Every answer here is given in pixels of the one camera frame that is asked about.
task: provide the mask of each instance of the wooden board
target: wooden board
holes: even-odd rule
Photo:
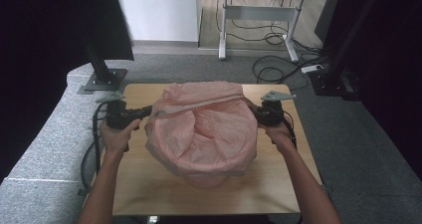
[[[137,109],[153,104],[167,85],[128,85],[127,107]],[[288,93],[284,85],[243,85],[247,98],[259,105],[270,90]],[[283,108],[295,121],[298,150],[320,183],[293,101]],[[230,177],[218,187],[201,189],[174,176],[146,150],[146,135],[141,129],[132,133],[130,151],[124,155],[117,175],[113,215],[215,215],[299,212],[295,192],[283,157],[260,129],[258,156],[244,176]]]

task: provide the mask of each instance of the person's right hand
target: person's right hand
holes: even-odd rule
[[[284,154],[285,151],[291,148],[295,149],[289,130],[283,123],[280,123],[278,126],[263,126],[259,124],[258,127],[266,131],[266,135],[276,144],[277,150],[281,154]]]

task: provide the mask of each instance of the pink cloth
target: pink cloth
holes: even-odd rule
[[[174,174],[202,183],[243,174],[257,154],[257,121],[242,97],[242,86],[227,82],[169,85],[145,126],[146,147]]]

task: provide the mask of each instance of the standing desk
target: standing desk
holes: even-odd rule
[[[286,48],[292,62],[298,62],[292,37],[298,24],[304,0],[299,0],[296,7],[254,7],[254,6],[232,6],[227,5],[227,0],[223,2],[222,29],[220,32],[220,44],[218,56],[220,60],[226,59],[226,19],[235,20],[261,20],[261,21],[286,21],[290,22],[289,30],[285,39]]]
[[[165,84],[132,84],[125,88],[128,109],[138,109],[159,99]],[[285,85],[243,85],[244,94],[259,105],[270,90],[289,93]],[[283,108],[295,122],[298,150],[321,184],[317,167],[293,101]],[[132,133],[130,151],[117,174],[113,215],[224,215],[299,212],[292,182],[281,154],[262,129],[258,132],[258,155],[244,176],[232,176],[220,186],[197,188],[170,173],[145,148],[142,129]]]

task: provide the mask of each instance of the power strip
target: power strip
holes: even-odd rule
[[[323,66],[321,65],[308,66],[308,67],[302,68],[302,73],[306,74],[308,72],[320,71],[322,69],[323,69]]]

